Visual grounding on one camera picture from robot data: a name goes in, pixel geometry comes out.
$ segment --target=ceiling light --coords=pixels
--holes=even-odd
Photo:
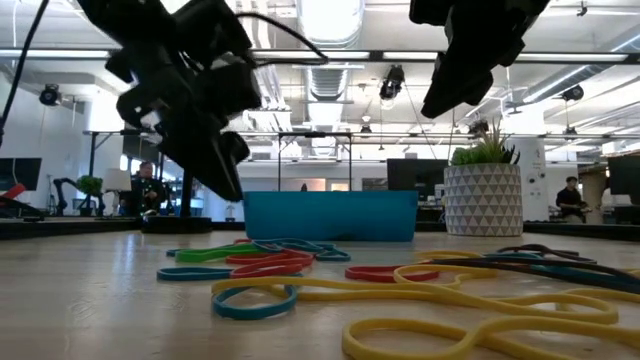
[[[343,60],[362,60],[369,58],[368,51],[336,51],[336,50],[322,50],[321,51],[330,59],[343,59]],[[314,59],[318,55],[313,51],[306,50],[285,50],[285,51],[253,51],[253,57],[256,60],[261,59],[273,59],[278,58],[282,60],[287,59]]]
[[[22,49],[0,49],[0,58],[18,59]],[[36,60],[107,60],[109,51],[106,50],[29,50],[27,59]]]
[[[382,58],[386,60],[435,60],[437,52],[385,51]]]
[[[393,106],[396,104],[394,99],[381,99],[380,106],[382,110],[391,110]]]
[[[626,54],[547,54],[547,53],[523,53],[518,56],[518,61],[575,61],[585,62],[618,62],[624,61]]]

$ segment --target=person sitting at desk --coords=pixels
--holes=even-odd
[[[165,198],[164,185],[153,178],[153,164],[145,161],[131,179],[131,191],[121,195],[120,205],[126,216],[140,216],[148,211],[158,213]]]
[[[571,224],[584,224],[587,222],[585,213],[591,211],[586,202],[582,201],[582,196],[576,186],[578,178],[569,176],[567,186],[562,189],[556,197],[556,206],[562,212],[562,218]]]

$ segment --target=potted plant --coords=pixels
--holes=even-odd
[[[92,209],[87,204],[90,201],[91,196],[98,198],[99,206],[98,212],[101,213],[104,209],[104,204],[102,202],[102,179],[84,175],[78,178],[78,181],[75,182],[75,187],[79,191],[85,193],[87,198],[80,205],[80,216],[91,216]]]
[[[456,149],[444,171],[449,234],[522,235],[520,153],[505,146],[508,136],[501,136],[499,126],[480,129],[480,143]]]

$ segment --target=small plant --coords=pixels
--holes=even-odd
[[[451,158],[452,166],[473,164],[517,164],[520,152],[516,153],[515,145],[506,148],[509,136],[501,136],[500,122],[492,125],[490,131],[479,131],[480,143],[468,149],[457,148]]]
[[[76,181],[76,187],[89,196],[99,196],[102,193],[102,179],[84,175]]]

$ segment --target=blue container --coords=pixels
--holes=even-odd
[[[244,217],[251,239],[309,241],[413,240],[418,193],[247,192]]]

